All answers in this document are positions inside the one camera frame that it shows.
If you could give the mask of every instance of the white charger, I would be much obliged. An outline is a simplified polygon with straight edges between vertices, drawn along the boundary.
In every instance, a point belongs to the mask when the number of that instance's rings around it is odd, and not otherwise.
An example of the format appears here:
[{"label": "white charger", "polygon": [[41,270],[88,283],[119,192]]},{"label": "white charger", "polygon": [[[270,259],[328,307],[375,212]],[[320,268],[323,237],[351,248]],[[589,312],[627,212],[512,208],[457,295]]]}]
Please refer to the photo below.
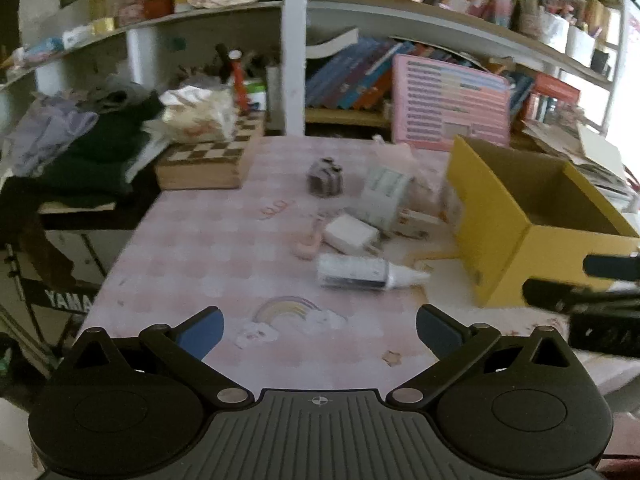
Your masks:
[{"label": "white charger", "polygon": [[370,256],[378,252],[380,231],[347,213],[332,220],[324,228],[322,238],[334,249],[351,256]]}]

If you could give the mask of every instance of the yellow box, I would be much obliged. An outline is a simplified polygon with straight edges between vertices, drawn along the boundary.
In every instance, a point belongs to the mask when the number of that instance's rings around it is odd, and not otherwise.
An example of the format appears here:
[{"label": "yellow box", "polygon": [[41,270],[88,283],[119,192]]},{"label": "yellow box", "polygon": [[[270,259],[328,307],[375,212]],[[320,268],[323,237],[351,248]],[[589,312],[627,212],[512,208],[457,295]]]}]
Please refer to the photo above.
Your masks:
[{"label": "yellow box", "polygon": [[482,306],[522,306],[528,278],[605,290],[582,271],[587,254],[637,251],[624,217],[572,164],[457,137],[446,214]]}]

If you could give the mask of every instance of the dark green cloth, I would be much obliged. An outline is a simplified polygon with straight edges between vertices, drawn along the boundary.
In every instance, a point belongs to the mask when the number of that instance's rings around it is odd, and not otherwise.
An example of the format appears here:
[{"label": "dark green cloth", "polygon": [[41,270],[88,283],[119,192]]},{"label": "dark green cloth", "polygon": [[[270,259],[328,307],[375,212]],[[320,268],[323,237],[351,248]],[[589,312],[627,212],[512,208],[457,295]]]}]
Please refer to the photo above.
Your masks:
[{"label": "dark green cloth", "polygon": [[140,127],[161,111],[153,93],[137,106],[100,115],[96,125],[47,164],[36,180],[72,207],[96,207],[129,194],[125,173],[149,140]]}]

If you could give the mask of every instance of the ribbed gray plate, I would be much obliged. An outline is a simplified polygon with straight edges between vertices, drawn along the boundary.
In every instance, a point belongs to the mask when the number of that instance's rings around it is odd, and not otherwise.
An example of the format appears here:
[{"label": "ribbed gray plate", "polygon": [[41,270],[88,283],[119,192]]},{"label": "ribbed gray plate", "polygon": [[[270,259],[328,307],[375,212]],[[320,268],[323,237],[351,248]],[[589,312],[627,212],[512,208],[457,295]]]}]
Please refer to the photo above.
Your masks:
[{"label": "ribbed gray plate", "polygon": [[[46,480],[66,480],[45,473]],[[218,414],[203,439],[140,480],[498,480],[453,454],[419,413],[373,391],[267,391],[258,405]],[[602,480],[588,469],[566,480]]]}]

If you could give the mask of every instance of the chessboard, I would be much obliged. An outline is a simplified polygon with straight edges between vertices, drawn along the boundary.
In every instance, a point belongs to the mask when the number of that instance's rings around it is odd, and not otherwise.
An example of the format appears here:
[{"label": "chessboard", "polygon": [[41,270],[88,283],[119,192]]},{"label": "chessboard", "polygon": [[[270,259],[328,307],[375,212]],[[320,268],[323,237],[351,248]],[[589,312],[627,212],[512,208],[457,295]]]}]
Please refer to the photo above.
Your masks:
[{"label": "chessboard", "polygon": [[238,118],[228,142],[174,144],[156,163],[160,189],[229,189],[241,187],[264,135],[264,112]]}]

